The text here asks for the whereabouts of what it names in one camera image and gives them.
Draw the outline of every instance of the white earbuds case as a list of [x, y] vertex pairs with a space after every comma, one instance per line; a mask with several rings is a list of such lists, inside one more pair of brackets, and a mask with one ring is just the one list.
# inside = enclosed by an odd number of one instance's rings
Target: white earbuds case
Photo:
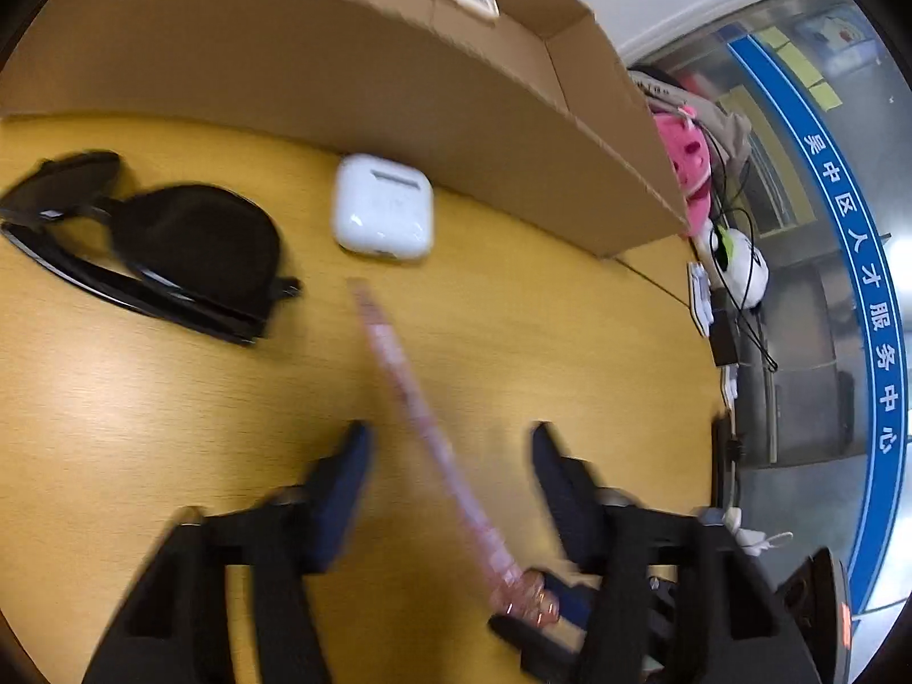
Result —
[[434, 191], [421, 172], [370, 154], [336, 172], [333, 233], [348, 251], [417, 260], [434, 244]]

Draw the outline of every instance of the sunglasses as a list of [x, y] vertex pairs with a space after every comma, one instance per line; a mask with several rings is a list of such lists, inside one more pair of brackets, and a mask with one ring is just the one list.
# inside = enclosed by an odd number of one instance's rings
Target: sunglasses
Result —
[[[45, 161], [0, 198], [0, 231], [58, 277], [102, 300], [236, 344], [263, 336], [277, 301], [298, 296], [278, 277], [278, 231], [261, 207], [212, 185], [172, 185], [111, 198], [122, 162], [111, 151]], [[48, 226], [94, 218], [135, 277], [64, 249]]]

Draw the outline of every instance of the yellow sticky note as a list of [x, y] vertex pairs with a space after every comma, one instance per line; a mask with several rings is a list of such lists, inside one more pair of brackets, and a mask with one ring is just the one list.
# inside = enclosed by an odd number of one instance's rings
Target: yellow sticky note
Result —
[[795, 76], [801, 80], [801, 84], [805, 87], [810, 87], [824, 78], [818, 72], [817, 67], [807, 60], [807, 56], [798, 51], [798, 47], [794, 43], [786, 43], [776, 53], [779, 54], [779, 58], [795, 73]]
[[815, 84], [811, 88], [811, 95], [813, 95], [813, 99], [815, 99], [817, 104], [824, 110], [833, 110], [833, 108], [840, 107], [842, 104], [839, 95], [836, 95], [836, 90], [833, 90], [833, 87], [831, 87], [828, 82]]
[[757, 38], [766, 43], [771, 49], [781, 49], [786, 43], [789, 43], [789, 37], [776, 28], [775, 25], [757, 33]]

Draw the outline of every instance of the wooden desk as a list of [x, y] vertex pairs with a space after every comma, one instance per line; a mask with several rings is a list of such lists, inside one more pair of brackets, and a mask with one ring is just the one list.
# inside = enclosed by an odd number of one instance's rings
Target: wooden desk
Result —
[[[311, 584], [336, 681], [524, 681], [485, 628], [455, 512], [377, 376], [349, 276], [373, 283], [521, 563], [558, 560], [528, 462], [534, 420], [647, 504], [708, 500], [709, 346], [679, 303], [620, 265], [450, 192], [437, 194], [427, 262], [359, 259], [329, 231], [336, 157], [204, 125], [20, 119], [0, 125], [0, 181], [81, 148], [119, 151], [145, 188], [199, 180], [251, 198], [307, 293], [245, 349], [97, 301], [0, 243], [0, 608], [51, 684], [81, 681], [176, 509], [249, 505], [329, 452], [351, 418], [376, 425], [377, 456], [344, 557]], [[629, 259], [686, 297], [683, 242]], [[235, 627], [241, 681], [254, 681]]]

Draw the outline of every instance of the sunglasses lens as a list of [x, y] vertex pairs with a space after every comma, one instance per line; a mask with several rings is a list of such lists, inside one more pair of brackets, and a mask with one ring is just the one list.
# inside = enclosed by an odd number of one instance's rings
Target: sunglasses lens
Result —
[[279, 236], [263, 209], [209, 185], [131, 198], [111, 218], [117, 254], [145, 276], [242, 314], [260, 315]]
[[0, 217], [23, 226], [58, 221], [111, 193], [120, 157], [90, 151], [44, 162], [0, 198]]

